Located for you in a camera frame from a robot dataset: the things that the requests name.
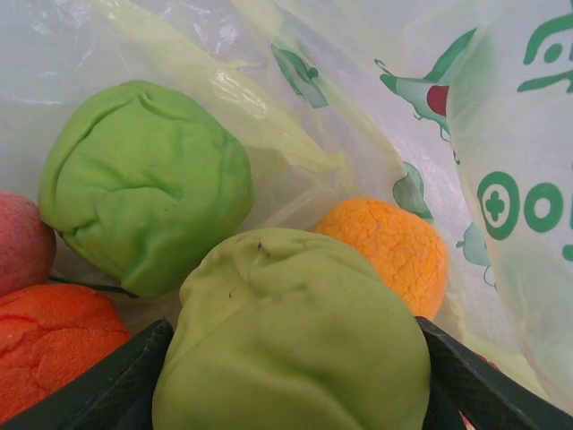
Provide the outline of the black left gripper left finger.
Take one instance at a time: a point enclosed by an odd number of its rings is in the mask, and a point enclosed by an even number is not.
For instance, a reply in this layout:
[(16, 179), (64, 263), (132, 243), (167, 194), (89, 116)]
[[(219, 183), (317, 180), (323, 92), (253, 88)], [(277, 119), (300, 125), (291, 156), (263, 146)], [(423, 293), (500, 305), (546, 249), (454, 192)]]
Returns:
[(151, 399), (173, 337), (157, 320), (0, 430), (153, 430)]

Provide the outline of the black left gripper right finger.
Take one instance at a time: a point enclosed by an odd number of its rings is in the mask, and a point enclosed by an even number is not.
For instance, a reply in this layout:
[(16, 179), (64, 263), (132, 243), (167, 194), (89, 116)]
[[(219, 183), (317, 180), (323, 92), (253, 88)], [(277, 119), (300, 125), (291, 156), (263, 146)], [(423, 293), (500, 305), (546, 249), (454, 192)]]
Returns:
[(416, 318), (432, 379), (475, 430), (573, 430), (573, 417), (507, 377), (433, 322)]

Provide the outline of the red-orange toy orange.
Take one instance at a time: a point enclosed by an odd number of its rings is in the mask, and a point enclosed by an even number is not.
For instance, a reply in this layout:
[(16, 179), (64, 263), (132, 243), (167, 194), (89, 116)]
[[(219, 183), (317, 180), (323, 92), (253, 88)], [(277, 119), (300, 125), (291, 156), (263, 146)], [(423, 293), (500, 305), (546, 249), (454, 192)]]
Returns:
[(130, 338), (113, 301), (91, 288), (42, 284), (0, 297), (0, 424)]

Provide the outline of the pink toy peach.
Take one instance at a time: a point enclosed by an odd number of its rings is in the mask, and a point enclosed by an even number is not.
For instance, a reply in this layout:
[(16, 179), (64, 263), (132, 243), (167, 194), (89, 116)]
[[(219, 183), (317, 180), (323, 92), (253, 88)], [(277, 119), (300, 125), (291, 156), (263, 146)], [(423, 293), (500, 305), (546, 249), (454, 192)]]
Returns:
[(46, 283), (55, 256), (55, 233), (36, 203), (0, 190), (0, 297)]

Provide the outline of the yellow-orange toy orange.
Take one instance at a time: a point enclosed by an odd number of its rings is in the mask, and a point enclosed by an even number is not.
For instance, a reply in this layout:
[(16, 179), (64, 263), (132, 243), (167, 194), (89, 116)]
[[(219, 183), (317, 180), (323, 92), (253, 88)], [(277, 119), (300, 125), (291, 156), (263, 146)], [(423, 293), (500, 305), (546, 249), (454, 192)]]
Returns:
[(314, 231), (351, 245), (410, 311), (438, 314), (449, 275), (448, 249), (427, 221), (374, 198), (354, 198), (328, 211)]

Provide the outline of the yellow-green toy fruit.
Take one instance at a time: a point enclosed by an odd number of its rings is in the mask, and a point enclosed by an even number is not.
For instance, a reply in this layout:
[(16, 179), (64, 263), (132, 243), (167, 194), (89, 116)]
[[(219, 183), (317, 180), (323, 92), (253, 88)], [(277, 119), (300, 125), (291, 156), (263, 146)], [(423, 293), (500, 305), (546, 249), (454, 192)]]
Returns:
[(422, 430), (423, 334), (349, 245), (244, 232), (207, 254), (180, 300), (154, 430)]

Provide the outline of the bright green toy fruit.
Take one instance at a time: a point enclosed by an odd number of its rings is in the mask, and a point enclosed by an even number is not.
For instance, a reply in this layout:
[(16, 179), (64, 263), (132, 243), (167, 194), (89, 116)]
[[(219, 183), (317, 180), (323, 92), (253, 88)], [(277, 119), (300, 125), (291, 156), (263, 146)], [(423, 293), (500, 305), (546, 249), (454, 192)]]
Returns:
[(253, 200), (244, 146), (191, 97), (147, 81), (82, 103), (38, 186), (41, 217), (68, 246), (146, 298), (178, 288)]

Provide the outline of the yellow-green printed plastic bag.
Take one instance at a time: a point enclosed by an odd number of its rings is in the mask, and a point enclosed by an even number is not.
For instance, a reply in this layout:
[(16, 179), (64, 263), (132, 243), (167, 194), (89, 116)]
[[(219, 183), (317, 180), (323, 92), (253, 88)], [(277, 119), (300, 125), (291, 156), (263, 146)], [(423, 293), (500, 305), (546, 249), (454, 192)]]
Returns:
[[(449, 255), (424, 318), (573, 417), (573, 0), (0, 0), (0, 190), (38, 206), (70, 116), (130, 81), (191, 97), (244, 146), (254, 200), (225, 240), (325, 236), (354, 198), (413, 213)], [(207, 254), (138, 297), (54, 233), (44, 284), (108, 297), (130, 339), (162, 319), (175, 334)], [(422, 430), (475, 430), (430, 369)]]

